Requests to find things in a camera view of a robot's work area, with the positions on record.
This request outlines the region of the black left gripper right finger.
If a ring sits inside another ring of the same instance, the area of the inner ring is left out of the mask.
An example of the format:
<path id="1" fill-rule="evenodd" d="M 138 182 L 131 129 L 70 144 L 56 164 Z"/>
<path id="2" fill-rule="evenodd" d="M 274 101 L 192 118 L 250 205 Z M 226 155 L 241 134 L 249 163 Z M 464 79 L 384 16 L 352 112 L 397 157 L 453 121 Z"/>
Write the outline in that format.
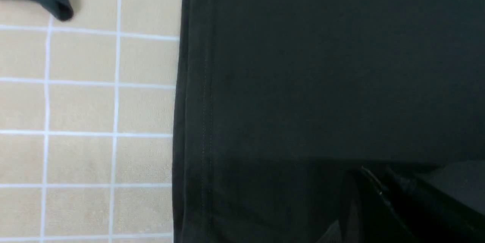
<path id="1" fill-rule="evenodd" d="M 393 205 L 420 243 L 484 242 L 484 161 L 427 174 L 387 168 Z"/>

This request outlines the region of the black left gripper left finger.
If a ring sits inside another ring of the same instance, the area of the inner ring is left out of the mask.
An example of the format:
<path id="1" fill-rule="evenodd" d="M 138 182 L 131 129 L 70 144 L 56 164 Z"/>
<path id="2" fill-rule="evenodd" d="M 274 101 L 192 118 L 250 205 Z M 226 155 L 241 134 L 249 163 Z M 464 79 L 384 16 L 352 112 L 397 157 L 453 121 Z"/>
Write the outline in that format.
<path id="1" fill-rule="evenodd" d="M 368 169 L 348 171 L 341 186 L 338 224 L 343 243 L 418 243 L 386 196 L 388 188 Z"/>

